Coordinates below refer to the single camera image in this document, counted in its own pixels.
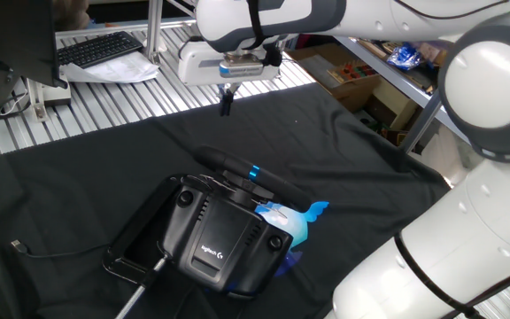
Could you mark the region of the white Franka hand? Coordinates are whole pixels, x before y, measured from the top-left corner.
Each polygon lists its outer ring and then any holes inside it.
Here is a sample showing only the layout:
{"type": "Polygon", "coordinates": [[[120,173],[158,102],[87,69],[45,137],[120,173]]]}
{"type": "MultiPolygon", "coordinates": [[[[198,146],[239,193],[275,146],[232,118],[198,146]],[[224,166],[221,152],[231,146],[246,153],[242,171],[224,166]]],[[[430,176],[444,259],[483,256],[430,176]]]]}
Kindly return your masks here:
{"type": "Polygon", "coordinates": [[[219,86],[220,115],[229,116],[229,106],[239,82],[271,80],[278,75],[282,51],[269,44],[253,51],[217,52],[207,42],[187,42],[179,50],[180,80],[189,86],[219,86]]]}

